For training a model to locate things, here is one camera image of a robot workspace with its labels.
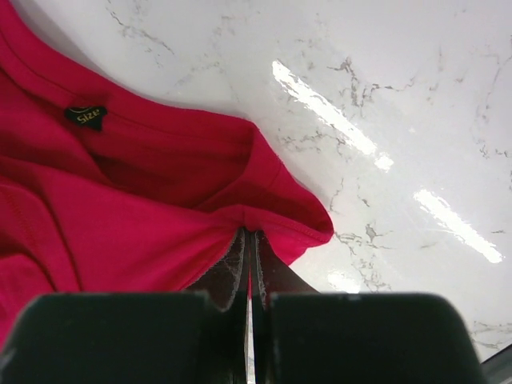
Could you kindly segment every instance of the black object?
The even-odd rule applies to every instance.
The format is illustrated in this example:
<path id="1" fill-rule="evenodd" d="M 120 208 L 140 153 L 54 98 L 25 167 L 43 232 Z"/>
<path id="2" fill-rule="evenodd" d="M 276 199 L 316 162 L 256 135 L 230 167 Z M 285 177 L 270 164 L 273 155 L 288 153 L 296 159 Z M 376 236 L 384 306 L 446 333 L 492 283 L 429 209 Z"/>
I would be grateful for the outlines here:
<path id="1" fill-rule="evenodd" d="M 512 383 L 512 345 L 485 360 L 482 370 L 489 384 Z"/>
<path id="2" fill-rule="evenodd" d="M 108 111 L 104 106 L 71 106 L 64 110 L 64 116 L 78 126 L 88 126 L 102 131 L 102 121 Z"/>
<path id="3" fill-rule="evenodd" d="M 444 299 L 315 293 L 263 233 L 240 230 L 188 292 L 35 300 L 2 352 L 0 383 L 244 383 L 250 280 L 258 383 L 485 382 Z"/>

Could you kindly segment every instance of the marble countertop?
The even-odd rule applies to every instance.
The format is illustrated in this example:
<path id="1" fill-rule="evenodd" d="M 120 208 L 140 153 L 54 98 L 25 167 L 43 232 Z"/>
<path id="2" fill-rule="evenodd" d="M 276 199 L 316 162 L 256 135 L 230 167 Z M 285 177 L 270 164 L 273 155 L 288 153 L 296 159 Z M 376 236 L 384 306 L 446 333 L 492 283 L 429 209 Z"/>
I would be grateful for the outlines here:
<path id="1" fill-rule="evenodd" d="M 137 94 L 256 122 L 334 221 L 311 285 L 437 293 L 480 359 L 512 343 L 512 2 L 12 1 Z"/>

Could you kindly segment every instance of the red t-shirt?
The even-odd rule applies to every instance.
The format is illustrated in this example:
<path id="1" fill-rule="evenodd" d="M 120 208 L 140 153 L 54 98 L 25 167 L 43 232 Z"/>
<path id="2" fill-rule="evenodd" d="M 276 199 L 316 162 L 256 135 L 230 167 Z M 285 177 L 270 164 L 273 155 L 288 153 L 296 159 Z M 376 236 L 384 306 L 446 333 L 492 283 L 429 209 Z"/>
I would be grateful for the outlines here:
<path id="1" fill-rule="evenodd" d="M 102 131 L 71 106 L 107 108 Z M 241 226 L 287 263 L 333 233 L 253 123 L 140 98 L 0 0 L 0 345 L 39 294 L 187 287 Z"/>

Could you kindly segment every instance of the black label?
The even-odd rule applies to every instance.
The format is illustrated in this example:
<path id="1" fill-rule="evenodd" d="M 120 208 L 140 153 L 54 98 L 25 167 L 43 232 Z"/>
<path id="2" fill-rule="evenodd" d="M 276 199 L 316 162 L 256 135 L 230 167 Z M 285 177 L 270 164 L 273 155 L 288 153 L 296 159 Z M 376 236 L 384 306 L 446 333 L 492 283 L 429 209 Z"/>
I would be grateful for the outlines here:
<path id="1" fill-rule="evenodd" d="M 88 126 L 102 131 L 102 120 L 108 112 L 104 106 L 72 106 L 64 110 L 64 116 L 78 126 Z"/>

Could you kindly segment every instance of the red shirt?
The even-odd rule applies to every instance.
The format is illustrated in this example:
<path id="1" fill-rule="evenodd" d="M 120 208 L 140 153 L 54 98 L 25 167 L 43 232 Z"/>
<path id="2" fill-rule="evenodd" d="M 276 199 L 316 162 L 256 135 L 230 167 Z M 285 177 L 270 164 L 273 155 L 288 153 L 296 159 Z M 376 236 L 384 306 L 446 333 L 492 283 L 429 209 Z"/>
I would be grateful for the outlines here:
<path id="1" fill-rule="evenodd" d="M 106 107 L 102 131 L 70 106 Z M 241 226 L 287 263 L 333 234 L 253 123 L 140 98 L 0 0 L 0 345 L 39 294 L 187 287 Z"/>

